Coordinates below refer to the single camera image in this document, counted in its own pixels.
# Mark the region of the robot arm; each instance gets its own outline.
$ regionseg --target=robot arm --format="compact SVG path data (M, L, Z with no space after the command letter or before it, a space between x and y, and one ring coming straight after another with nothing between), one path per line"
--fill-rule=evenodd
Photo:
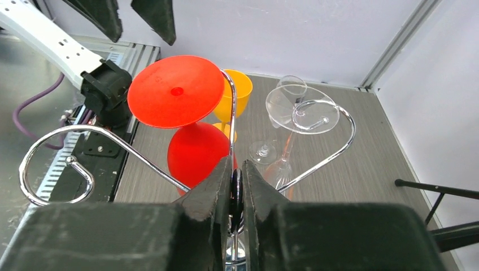
M0 0L0 26L55 64L104 126L128 122L131 75L84 48L26 0Z

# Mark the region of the clear glass base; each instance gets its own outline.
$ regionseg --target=clear glass base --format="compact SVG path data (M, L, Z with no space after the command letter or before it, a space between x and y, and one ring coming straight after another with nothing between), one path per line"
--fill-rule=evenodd
M278 153L272 142L256 141L250 146L250 157L254 162L269 165L276 161Z

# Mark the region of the black metal rod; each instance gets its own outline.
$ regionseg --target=black metal rod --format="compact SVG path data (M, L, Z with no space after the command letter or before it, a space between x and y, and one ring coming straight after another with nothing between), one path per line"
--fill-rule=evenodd
M431 231L439 251L479 243L479 221Z
M434 203L433 208L429 212L428 216L426 217L426 220L424 221L426 223L426 226L429 224L431 221L431 218L433 218L434 213L436 212L437 207L439 207L439 204L442 201L442 198L444 198L444 193L440 193L439 196L436 199L436 202Z
M397 179L394 181L396 186L407 186L413 187L443 194L455 195L455 196L462 196L464 198L470 199L479 199L479 192L473 190L466 190L466 189L457 189L447 186L438 186L438 185L428 185L426 183L418 183L418 182L408 182L401 179Z

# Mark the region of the wine glass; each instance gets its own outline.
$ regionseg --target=wine glass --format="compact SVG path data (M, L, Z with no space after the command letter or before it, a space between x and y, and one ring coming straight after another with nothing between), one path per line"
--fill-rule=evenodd
M244 73L232 69L224 70L233 80L237 92L236 117L241 115L248 105L251 92L253 90L253 83L251 79ZM220 103L215 107L213 113L221 121L213 124L214 127L220 129L229 138L229 125L227 124L231 119L231 89L229 83L225 80L225 88L223 97ZM236 132L234 133L234 141L236 141Z
M296 87L288 87L289 85L303 85L306 87L306 83L301 78L293 75L287 75L280 79L276 85L276 88L282 88L284 91L291 93L292 98L296 97L296 99L300 99L303 93L306 91L306 88L298 89ZM280 125L273 121L271 117L269 117L269 120L274 128L277 129L280 127ZM277 151L273 145L273 137L274 133L270 133L268 139L265 141L256 141L251 144L250 157L253 159L253 161L259 164L268 165L276 160Z
M266 97L270 118L291 131L281 157L263 174L264 179L277 189L291 181L289 157L297 134L325 133L339 121L339 110L326 94L304 85L288 85L287 88L273 89ZM282 193L292 199L293 189Z

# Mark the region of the yellow cup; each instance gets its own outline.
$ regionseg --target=yellow cup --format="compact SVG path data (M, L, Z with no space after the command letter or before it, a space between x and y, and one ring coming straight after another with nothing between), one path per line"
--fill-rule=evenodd
M225 72L231 77L231 79L233 79L234 85L236 86L236 116L238 117L243 113L248 105L248 100L250 99L251 91L253 90L253 83L251 82L251 79L242 72L232 69L225 69ZM227 123L231 119L231 103L231 88L228 81L225 79L223 97L221 98L220 103L213 110L215 116L222 123Z

